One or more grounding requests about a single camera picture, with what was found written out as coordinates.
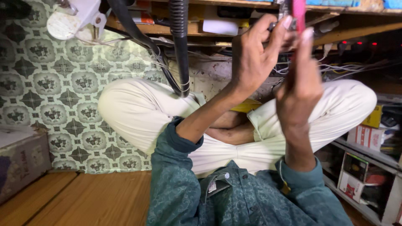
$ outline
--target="leg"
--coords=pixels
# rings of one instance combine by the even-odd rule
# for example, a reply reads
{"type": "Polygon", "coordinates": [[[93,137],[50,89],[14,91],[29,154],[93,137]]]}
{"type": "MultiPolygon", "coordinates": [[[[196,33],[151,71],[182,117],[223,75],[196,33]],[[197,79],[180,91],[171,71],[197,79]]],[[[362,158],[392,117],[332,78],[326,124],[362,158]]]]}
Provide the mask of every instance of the leg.
{"type": "MultiPolygon", "coordinates": [[[[148,155],[154,152],[157,137],[173,116],[187,117],[199,107],[194,95],[178,98],[167,85],[138,78],[109,84],[98,104],[103,119],[148,155]]],[[[203,173],[225,165],[237,157],[237,152],[235,146],[205,135],[203,146],[189,156],[193,171],[203,173]]]]}
{"type": "MultiPolygon", "coordinates": [[[[375,93],[354,80],[324,83],[324,94],[310,118],[310,141],[313,151],[360,124],[374,109],[375,93]]],[[[249,172],[274,169],[273,164],[285,154],[285,138],[278,121],[275,100],[248,114],[255,127],[255,141],[238,145],[240,167],[249,172]]]]}

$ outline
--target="wooden floor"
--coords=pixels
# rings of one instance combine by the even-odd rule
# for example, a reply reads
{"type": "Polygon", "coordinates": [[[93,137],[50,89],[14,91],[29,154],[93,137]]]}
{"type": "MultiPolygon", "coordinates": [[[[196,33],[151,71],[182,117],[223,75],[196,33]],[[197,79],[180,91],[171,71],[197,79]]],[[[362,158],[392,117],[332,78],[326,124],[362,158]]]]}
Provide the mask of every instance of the wooden floor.
{"type": "MultiPolygon", "coordinates": [[[[150,182],[150,171],[47,174],[0,206],[0,226],[145,225],[150,182]]],[[[342,205],[355,226],[371,226],[342,205]]]]}

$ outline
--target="black hose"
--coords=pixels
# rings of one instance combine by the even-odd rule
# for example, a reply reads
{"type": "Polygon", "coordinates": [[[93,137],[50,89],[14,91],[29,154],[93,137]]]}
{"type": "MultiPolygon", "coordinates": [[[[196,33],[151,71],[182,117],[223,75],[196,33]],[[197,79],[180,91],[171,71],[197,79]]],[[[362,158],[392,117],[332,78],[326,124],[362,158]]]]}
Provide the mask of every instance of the black hose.
{"type": "Polygon", "coordinates": [[[182,84],[183,96],[189,94],[189,57],[187,49],[187,27],[189,17],[189,0],[169,0],[169,19],[170,19],[170,33],[173,35],[174,51],[176,53],[176,60],[180,81],[182,84]]]}
{"type": "MultiPolygon", "coordinates": [[[[144,35],[137,27],[137,25],[134,23],[132,16],[130,15],[125,0],[107,0],[110,8],[112,11],[115,13],[115,15],[118,17],[120,23],[123,25],[123,27],[126,29],[127,33],[133,37],[136,43],[142,43],[143,45],[147,46],[151,51],[158,56],[157,60],[165,64],[165,61],[163,59],[163,53],[160,51],[158,46],[146,35],[144,35]]],[[[174,92],[180,96],[180,97],[187,97],[189,94],[189,76],[188,76],[188,68],[187,68],[187,78],[184,77],[184,80],[182,80],[182,75],[180,74],[180,82],[181,84],[186,84],[182,85],[181,89],[174,80],[172,74],[167,70],[166,68],[162,67],[162,71],[165,74],[170,86],[173,88],[174,92]]]]}

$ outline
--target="patterned wallpaper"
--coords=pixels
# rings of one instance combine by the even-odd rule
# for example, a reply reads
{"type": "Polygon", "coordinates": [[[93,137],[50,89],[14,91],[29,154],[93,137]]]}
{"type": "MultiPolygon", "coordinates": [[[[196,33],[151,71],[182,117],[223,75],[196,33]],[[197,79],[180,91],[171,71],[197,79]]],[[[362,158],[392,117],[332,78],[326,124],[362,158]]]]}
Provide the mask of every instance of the patterned wallpaper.
{"type": "MultiPolygon", "coordinates": [[[[166,83],[149,53],[131,41],[88,47],[46,29],[52,0],[29,1],[27,19],[0,26],[0,123],[48,129],[53,168],[86,173],[149,170],[150,157],[97,111],[110,82],[143,77],[166,83]]],[[[105,31],[104,40],[119,38],[105,31]]]]}

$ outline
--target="shirt cuff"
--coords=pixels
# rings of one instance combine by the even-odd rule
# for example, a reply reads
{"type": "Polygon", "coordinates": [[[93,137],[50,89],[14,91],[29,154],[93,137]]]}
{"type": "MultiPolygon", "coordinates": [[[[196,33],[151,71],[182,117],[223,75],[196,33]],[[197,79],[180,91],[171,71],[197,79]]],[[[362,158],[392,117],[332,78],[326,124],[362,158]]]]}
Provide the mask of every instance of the shirt cuff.
{"type": "Polygon", "coordinates": [[[202,136],[201,139],[195,144],[177,135],[176,126],[180,124],[180,122],[183,120],[184,118],[175,116],[166,127],[164,133],[166,134],[166,142],[169,146],[174,148],[176,151],[190,153],[202,146],[204,142],[204,136],[202,136]]]}
{"type": "Polygon", "coordinates": [[[294,189],[308,189],[324,185],[322,168],[320,161],[316,157],[316,167],[310,172],[298,172],[289,168],[285,164],[285,157],[282,157],[275,167],[279,172],[282,180],[285,181],[288,187],[294,189]]]}

